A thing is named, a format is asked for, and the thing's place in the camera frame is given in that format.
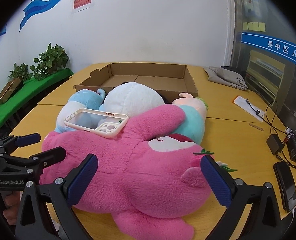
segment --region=power adapter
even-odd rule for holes
[[[287,141],[287,147],[290,155],[290,160],[296,163],[296,138],[291,136]]]
[[[273,155],[277,155],[283,149],[283,144],[277,134],[271,134],[269,136],[267,145]]]

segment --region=human hand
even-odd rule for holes
[[[9,206],[9,208],[3,211],[3,215],[7,219],[8,224],[13,226],[17,222],[17,215],[20,204],[20,192],[14,191],[10,195],[6,196],[5,203],[7,206]]]

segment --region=pink plush toy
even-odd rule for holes
[[[98,171],[76,208],[111,213],[119,229],[137,240],[190,240],[194,228],[181,217],[198,210],[211,189],[200,170],[203,155],[193,154],[202,147],[182,135],[165,136],[184,119],[180,107],[163,105],[132,117],[113,139],[51,132],[42,150],[61,146],[67,156],[44,169],[40,183],[65,177],[93,153]]]

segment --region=light blue plush toy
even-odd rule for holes
[[[105,96],[106,92],[103,89],[98,89],[97,92],[83,89],[74,93],[57,116],[55,132],[74,131],[75,129],[64,124],[64,119],[81,108],[98,110]],[[82,115],[77,120],[78,125],[94,129],[99,121],[100,118],[93,115]]]
[[[192,106],[180,105],[179,107],[186,113],[186,119],[172,133],[184,135],[200,145],[204,135],[204,120],[202,116]]]
[[[184,135],[200,145],[204,135],[208,105],[203,99],[194,98],[191,94],[181,93],[179,96],[181,98],[174,100],[173,104],[184,110],[186,119],[172,134]]]

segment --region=white wall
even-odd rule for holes
[[[12,21],[17,26],[0,37],[0,55],[5,47],[11,50],[7,60],[3,59],[9,64],[2,65],[11,69],[16,60],[32,65],[50,42],[66,49],[73,72],[93,63],[116,61],[198,66],[230,63],[233,0],[94,2],[93,7],[72,13],[72,0],[61,0],[51,10],[32,16],[20,32],[24,12],[18,11]],[[0,78],[0,89],[3,83]]]
[[[7,34],[0,36],[0,92],[8,82],[9,70],[14,68],[14,63],[21,64],[18,50],[18,31],[20,20],[13,17],[7,23]]]

